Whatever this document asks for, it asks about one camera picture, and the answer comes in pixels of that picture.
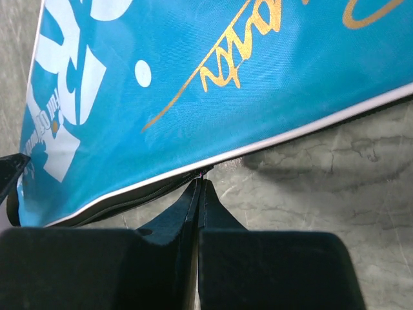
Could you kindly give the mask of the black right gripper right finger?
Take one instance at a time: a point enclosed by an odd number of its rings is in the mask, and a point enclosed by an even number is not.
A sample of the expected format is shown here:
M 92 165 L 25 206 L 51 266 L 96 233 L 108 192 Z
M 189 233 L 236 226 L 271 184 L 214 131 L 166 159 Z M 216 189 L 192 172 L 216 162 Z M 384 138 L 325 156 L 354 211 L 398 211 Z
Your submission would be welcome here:
M 330 232 L 250 231 L 210 180 L 199 201 L 202 309 L 364 309 L 349 252 Z

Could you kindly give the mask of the blue sport racket bag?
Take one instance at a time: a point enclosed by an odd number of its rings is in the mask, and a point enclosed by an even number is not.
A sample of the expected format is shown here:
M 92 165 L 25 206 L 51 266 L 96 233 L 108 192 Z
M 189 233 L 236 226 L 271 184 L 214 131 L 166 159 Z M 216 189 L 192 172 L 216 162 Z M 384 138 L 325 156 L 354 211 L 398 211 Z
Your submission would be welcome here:
M 411 1 L 43 1 L 7 216 L 101 220 L 411 93 Z

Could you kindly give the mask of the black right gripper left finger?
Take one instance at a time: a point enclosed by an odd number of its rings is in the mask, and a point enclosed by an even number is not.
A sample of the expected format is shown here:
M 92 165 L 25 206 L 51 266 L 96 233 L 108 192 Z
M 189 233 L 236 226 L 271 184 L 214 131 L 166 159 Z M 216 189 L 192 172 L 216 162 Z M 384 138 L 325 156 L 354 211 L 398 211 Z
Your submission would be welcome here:
M 2 309 L 192 309 L 201 179 L 137 229 L 1 234 Z

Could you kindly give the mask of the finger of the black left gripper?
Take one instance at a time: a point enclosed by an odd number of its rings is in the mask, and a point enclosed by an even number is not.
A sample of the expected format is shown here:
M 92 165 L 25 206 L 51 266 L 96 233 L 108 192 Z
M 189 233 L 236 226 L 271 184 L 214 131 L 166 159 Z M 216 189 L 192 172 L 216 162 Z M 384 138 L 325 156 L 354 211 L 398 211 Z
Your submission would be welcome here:
M 8 196 L 29 161 L 30 157 L 22 153 L 0 158 L 0 202 Z

